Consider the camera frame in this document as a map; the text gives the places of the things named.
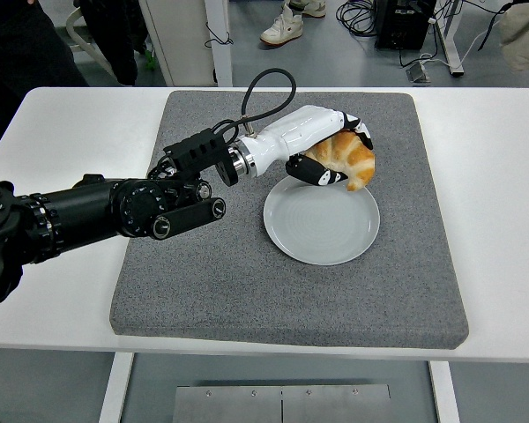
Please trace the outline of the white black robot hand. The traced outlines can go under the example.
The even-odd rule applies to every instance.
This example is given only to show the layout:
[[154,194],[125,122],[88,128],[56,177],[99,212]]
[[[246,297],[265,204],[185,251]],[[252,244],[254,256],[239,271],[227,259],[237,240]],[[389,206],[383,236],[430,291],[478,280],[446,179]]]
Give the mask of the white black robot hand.
[[311,185],[345,181],[346,189],[363,189],[376,171],[372,140],[363,121],[340,111],[307,105],[238,141],[246,167],[260,176],[275,161]]

